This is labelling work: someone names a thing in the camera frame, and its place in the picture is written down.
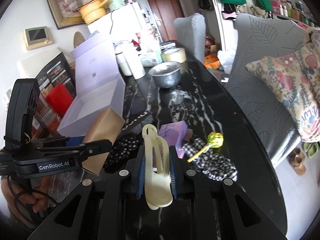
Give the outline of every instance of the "gray chair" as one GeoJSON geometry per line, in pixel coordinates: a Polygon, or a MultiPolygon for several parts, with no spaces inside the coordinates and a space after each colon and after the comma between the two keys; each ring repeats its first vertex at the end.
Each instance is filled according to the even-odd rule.
{"type": "Polygon", "coordinates": [[[204,17],[201,14],[195,13],[187,18],[177,18],[173,24],[177,31],[178,42],[203,63],[205,40],[204,17]]]}
{"type": "Polygon", "coordinates": [[[266,20],[240,14],[238,46],[226,89],[257,132],[276,167],[300,142],[289,112],[264,82],[244,66],[264,56],[280,57],[303,45],[304,31],[290,20],[266,20]]]}

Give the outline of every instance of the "lollipop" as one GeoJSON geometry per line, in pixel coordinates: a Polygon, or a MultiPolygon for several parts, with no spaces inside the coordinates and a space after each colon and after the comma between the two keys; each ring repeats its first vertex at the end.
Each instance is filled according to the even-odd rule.
{"type": "Polygon", "coordinates": [[[223,144],[223,135],[221,133],[211,132],[207,137],[207,144],[195,155],[193,155],[188,162],[192,162],[195,158],[197,158],[201,153],[206,152],[210,148],[219,148],[223,144]]]}

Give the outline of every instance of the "orange bag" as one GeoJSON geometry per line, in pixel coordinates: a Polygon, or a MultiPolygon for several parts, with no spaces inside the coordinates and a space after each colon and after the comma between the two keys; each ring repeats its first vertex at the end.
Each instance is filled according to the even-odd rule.
{"type": "Polygon", "coordinates": [[[204,66],[208,69],[218,69],[221,64],[216,55],[209,54],[204,57],[204,66]]]}

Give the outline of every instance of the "slipper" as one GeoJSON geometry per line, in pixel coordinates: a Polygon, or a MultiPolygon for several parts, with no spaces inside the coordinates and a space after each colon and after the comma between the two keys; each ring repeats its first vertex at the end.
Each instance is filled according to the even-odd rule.
{"type": "Polygon", "coordinates": [[[299,176],[304,175],[307,171],[307,168],[303,164],[305,158],[306,158],[305,155],[301,152],[299,148],[295,148],[291,152],[289,163],[299,176]]]}
{"type": "Polygon", "coordinates": [[[306,143],[302,144],[302,149],[307,153],[309,159],[314,157],[320,150],[319,143],[306,143]]]}

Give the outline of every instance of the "wooden door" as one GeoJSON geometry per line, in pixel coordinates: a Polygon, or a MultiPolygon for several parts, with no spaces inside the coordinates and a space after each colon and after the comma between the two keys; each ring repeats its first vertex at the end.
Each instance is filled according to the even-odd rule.
{"type": "Polygon", "coordinates": [[[176,18],[184,17],[179,0],[148,0],[163,41],[177,40],[173,25],[176,18]]]}

